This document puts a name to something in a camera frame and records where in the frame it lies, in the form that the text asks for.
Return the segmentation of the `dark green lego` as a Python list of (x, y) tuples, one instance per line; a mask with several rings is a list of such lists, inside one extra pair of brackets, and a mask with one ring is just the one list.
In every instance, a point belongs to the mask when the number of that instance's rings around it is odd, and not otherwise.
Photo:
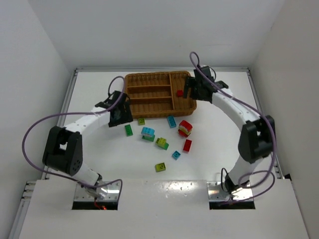
[(125, 132), (126, 132), (126, 136), (132, 136), (133, 135), (132, 127), (131, 127), (130, 124), (125, 125)]

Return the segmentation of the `cyan rounded lego brick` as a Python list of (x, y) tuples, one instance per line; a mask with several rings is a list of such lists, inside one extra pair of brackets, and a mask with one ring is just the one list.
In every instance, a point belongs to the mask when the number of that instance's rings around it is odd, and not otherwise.
[(141, 131), (141, 135), (145, 137), (153, 137), (155, 134), (155, 130), (149, 127), (143, 127)]

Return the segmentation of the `green lego base brick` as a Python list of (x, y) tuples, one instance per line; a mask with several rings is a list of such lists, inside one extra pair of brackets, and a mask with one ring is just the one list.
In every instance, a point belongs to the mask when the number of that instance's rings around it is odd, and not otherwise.
[(142, 139), (147, 140), (147, 141), (150, 141), (150, 142), (154, 142), (155, 135), (154, 135), (154, 134), (153, 134), (152, 136), (145, 136), (145, 135), (143, 135), (143, 136), (142, 136)]

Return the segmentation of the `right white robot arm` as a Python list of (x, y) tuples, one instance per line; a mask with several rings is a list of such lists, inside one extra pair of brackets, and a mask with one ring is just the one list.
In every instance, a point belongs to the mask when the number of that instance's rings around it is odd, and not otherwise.
[(247, 186), (250, 176), (263, 158), (268, 157), (275, 145), (275, 122), (271, 116), (261, 116), (246, 103), (233, 96), (228, 85), (216, 81), (215, 72), (197, 65), (194, 76), (184, 83), (184, 98), (206, 101), (222, 110), (239, 128), (239, 158), (225, 176), (222, 189), (231, 193)]

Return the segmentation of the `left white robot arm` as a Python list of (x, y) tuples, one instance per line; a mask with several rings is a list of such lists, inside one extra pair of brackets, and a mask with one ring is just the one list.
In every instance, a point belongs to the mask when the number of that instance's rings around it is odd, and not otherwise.
[(69, 175), (95, 197), (102, 192), (102, 176), (92, 170), (83, 160), (83, 141), (103, 126), (115, 127), (133, 121), (130, 97), (114, 91), (97, 103), (88, 115), (63, 127), (54, 126), (48, 134), (42, 163), (56, 171)]

